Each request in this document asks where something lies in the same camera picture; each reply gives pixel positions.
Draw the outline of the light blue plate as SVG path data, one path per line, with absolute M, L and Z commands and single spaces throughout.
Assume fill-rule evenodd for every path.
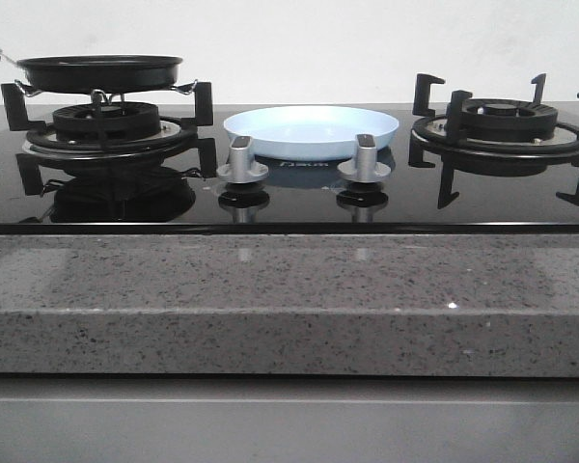
M 252 138 L 252 153 L 288 161 L 347 160 L 356 152 L 356 136 L 372 135 L 378 149 L 393 140 L 400 122 L 388 114 L 343 106 L 281 106 L 228 117 L 230 139 Z

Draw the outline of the black frying pan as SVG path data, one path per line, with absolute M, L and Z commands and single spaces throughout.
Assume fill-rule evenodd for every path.
M 181 57 L 86 55 L 28 58 L 16 61 L 28 82 L 26 93 L 88 95 L 94 90 L 128 94 L 164 90 L 178 79 Z

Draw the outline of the left silver stove knob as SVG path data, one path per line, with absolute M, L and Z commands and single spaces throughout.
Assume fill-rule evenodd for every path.
M 252 138 L 238 136 L 230 145 L 228 162 L 217 169 L 217 176 L 228 183 L 247 184 L 268 177 L 268 167 L 255 160 Z

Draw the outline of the silver stove knob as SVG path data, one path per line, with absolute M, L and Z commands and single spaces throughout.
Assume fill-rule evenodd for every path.
M 217 176 L 228 183 L 247 184 L 268 177 L 268 167 L 255 160 L 252 138 L 238 136 L 230 145 L 228 162 L 217 169 Z
M 356 143 L 354 156 L 337 166 L 342 178 L 356 183 L 377 183 L 392 173 L 389 166 L 377 160 L 377 148 L 371 134 L 358 134 Z

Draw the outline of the right silver stove knob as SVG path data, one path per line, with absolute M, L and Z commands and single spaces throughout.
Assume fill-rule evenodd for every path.
M 356 183 L 377 183 L 392 173 L 389 166 L 377 160 L 377 148 L 371 134 L 358 134 L 356 143 L 354 156 L 337 166 L 342 178 Z

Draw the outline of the black glass gas cooktop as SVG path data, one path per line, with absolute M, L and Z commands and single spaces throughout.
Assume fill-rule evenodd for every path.
M 268 160 L 262 183 L 233 186 L 215 175 L 232 106 L 184 152 L 99 165 L 24 152 L 0 106 L 0 234 L 579 232 L 579 158 L 431 152 L 411 140 L 407 107 L 386 112 L 400 129 L 378 184 L 348 183 L 331 161 Z

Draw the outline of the left burner with black grate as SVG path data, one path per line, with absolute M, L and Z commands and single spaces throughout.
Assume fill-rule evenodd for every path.
M 11 131 L 24 131 L 23 150 L 52 160 L 109 160 L 162 155 L 186 149 L 197 139 L 200 126 L 213 124 L 212 87 L 195 81 L 178 87 L 195 96 L 191 118 L 163 117 L 158 107 L 145 102 L 113 102 L 94 89 L 88 104 L 62 107 L 52 121 L 32 121 L 24 101 L 29 88 L 19 81 L 1 86 Z

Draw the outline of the burner with black grate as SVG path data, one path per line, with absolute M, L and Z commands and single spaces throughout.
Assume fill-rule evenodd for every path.
M 530 101 L 474 98 L 452 92 L 446 111 L 429 107 L 430 88 L 444 79 L 426 73 L 416 76 L 410 160 L 421 162 L 425 150 L 452 157 L 515 162 L 539 160 L 564 163 L 579 157 L 579 127 L 559 119 L 558 110 L 542 102 L 546 75 L 532 79 Z
M 195 81 L 178 87 L 195 96 L 191 118 L 163 117 L 158 107 L 145 102 L 113 102 L 94 89 L 88 104 L 62 107 L 52 121 L 32 121 L 24 101 L 29 88 L 19 81 L 1 86 L 11 131 L 24 131 L 23 150 L 52 160 L 109 160 L 162 155 L 186 149 L 197 139 L 200 126 L 213 124 L 212 87 Z

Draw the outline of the right burner with black grate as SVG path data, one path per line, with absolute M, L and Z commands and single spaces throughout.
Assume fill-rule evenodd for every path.
M 530 101 L 474 98 L 452 92 L 446 111 L 429 107 L 430 88 L 444 79 L 426 73 L 416 76 L 410 160 L 421 162 L 425 150 L 452 157 L 515 162 L 539 160 L 564 163 L 579 157 L 579 127 L 559 119 L 558 110 L 542 102 L 546 75 L 532 79 Z

